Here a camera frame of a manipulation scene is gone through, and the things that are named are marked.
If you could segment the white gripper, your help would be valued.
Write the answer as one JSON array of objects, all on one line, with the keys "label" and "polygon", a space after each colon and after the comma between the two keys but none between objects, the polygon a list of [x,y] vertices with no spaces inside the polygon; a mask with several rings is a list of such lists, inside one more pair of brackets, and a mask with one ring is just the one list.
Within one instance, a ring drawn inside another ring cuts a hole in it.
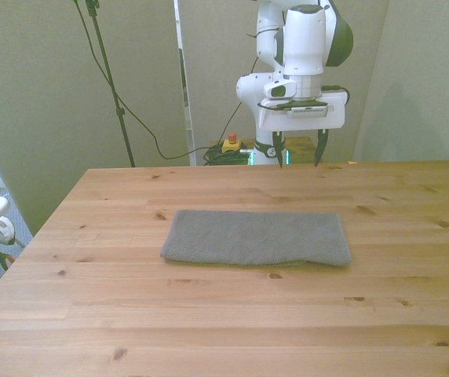
[{"label": "white gripper", "polygon": [[265,98],[258,104],[257,127],[272,133],[272,146],[280,168],[283,168],[284,131],[318,130],[314,166],[322,160],[329,129],[341,128],[345,123],[346,92],[324,93],[310,101],[272,100]]}]

